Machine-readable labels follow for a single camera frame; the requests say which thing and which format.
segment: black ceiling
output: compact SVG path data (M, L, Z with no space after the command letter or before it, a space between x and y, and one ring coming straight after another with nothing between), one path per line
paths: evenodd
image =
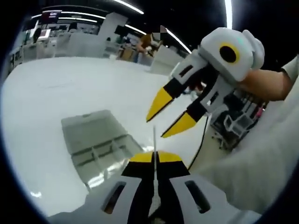
M85 6L76 11L106 15L117 12L129 19L130 25L149 32L164 25L192 50L201 39L217 27L226 26L225 0L124 0L142 10L139 14L112 0L40 0L40 8ZM233 29L248 29L265 46L264 68L278 69L298 50L299 25L297 0L231 0ZM170 45L180 46L172 38Z

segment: white sleeve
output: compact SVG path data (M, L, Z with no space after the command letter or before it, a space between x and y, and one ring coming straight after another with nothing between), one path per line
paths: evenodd
M296 56L288 64L283 66L282 69L286 71L290 79L295 82L299 73L299 56Z

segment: yellow circle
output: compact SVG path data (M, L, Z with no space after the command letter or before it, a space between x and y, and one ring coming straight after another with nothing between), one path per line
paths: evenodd
M238 51L238 49L233 44L230 44L230 43L227 43L227 42L223 42L223 43L221 43L219 49L221 49L222 47L229 47L229 48L231 48L234 51L235 56L236 56L236 59L235 59L234 62L227 62L227 63L235 64L235 63L237 63L239 61L239 59L240 59L240 52Z

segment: black circle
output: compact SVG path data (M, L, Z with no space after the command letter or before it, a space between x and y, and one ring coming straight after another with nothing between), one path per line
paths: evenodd
M221 57L224 61L233 63L237 60L237 55L235 51L231 49L229 46L223 46L219 50Z

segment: white table surface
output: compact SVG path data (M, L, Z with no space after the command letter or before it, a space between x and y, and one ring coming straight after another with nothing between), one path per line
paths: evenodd
M60 57L21 64L9 75L1 101L7 154L24 191L46 216L78 208L88 193L66 149L61 119L108 109L140 145L152 147L153 124L160 135L190 104L189 96L181 96L146 123L153 98L168 81L146 68ZM179 154L188 166L205 121L176 136L158 137L157 149Z

